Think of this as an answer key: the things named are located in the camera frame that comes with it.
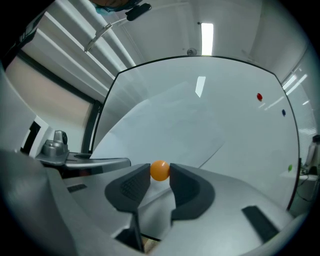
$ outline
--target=black cable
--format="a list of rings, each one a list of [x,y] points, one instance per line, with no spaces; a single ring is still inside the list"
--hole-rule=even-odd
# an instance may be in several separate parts
[[[297,194],[298,197],[300,197],[302,200],[304,200],[304,201],[306,201],[306,202],[309,202],[309,203],[312,202],[312,200],[307,200],[307,199],[305,199],[304,197],[302,197],[302,196],[299,194],[298,190],[296,191],[296,194]]]
[[[303,180],[303,181],[301,182],[301,184],[298,185],[298,187],[300,187],[303,183],[305,183],[305,182],[309,179],[309,174],[302,174],[302,175],[300,175],[300,176],[305,176],[305,175],[307,175],[307,178],[306,178],[305,180]]]

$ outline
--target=ping pong ball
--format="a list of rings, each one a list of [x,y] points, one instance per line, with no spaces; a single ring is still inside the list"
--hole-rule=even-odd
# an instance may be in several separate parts
[[[165,161],[158,160],[150,166],[150,175],[154,180],[158,182],[166,180],[169,177],[169,174],[170,166]]]

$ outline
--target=fluorescent light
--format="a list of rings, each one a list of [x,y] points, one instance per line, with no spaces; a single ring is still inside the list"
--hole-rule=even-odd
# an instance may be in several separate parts
[[[201,23],[202,55],[212,55],[214,44],[214,25],[211,23]]]
[[[298,87],[298,85],[300,85],[306,78],[307,78],[307,74],[305,74],[303,77],[301,77],[301,79],[294,85],[292,86],[292,88],[290,90],[288,90],[288,92],[286,93],[286,95],[289,95],[290,93],[293,92],[294,89],[296,89]]]
[[[290,79],[282,86],[282,88],[285,90],[288,88],[295,80],[297,79],[297,76],[293,74]]]
[[[198,76],[198,79],[196,81],[196,87],[195,87],[195,93],[201,97],[202,91],[205,86],[206,77],[205,76]]]

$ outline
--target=white ceiling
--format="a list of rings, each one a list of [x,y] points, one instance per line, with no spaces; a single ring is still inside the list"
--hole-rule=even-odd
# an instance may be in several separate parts
[[[149,0],[152,10],[113,31],[136,64],[201,54],[200,23],[214,26],[215,56],[240,59],[274,72],[283,81],[306,50],[308,40],[294,19],[276,2],[263,0]],[[105,16],[107,22],[125,12]]]

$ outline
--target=red dot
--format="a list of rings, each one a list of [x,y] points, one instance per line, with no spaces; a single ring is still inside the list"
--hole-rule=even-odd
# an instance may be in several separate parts
[[[262,101],[262,95],[260,93],[258,93],[256,97],[258,98],[259,101]]]

